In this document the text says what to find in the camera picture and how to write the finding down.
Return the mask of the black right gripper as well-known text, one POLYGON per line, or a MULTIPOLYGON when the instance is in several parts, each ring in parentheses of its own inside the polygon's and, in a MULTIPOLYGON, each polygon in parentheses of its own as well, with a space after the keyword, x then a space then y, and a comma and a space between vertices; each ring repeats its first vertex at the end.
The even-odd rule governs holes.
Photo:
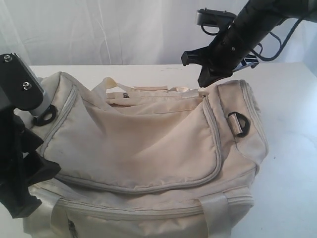
POLYGON ((201 65, 199 87, 208 87, 233 75, 233 70, 259 43, 259 30, 255 21, 233 21, 208 45, 181 56, 183 66, 201 65))

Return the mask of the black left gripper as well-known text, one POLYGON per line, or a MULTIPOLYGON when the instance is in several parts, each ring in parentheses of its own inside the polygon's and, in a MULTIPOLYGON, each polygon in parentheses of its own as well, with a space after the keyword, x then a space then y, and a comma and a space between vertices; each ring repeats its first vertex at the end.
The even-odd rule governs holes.
POLYGON ((58 163, 37 153, 43 142, 14 109, 0 112, 0 203, 13 219, 29 217, 42 204, 28 187, 61 171, 58 163))

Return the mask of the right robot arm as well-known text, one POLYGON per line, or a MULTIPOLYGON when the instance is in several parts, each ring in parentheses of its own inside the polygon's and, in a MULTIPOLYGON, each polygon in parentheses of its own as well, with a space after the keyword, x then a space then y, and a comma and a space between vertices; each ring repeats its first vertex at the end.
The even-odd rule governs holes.
POLYGON ((297 26, 303 21, 316 22, 315 0, 250 0, 238 15, 227 11, 201 8, 197 10, 196 24, 205 34, 213 36, 203 48, 185 51, 182 64, 201 65, 198 84, 206 88, 211 84, 247 67, 255 68, 259 61, 273 61, 283 51, 297 26), (254 48, 285 20, 294 18, 295 24, 284 41, 280 41, 277 53, 263 57, 254 48))

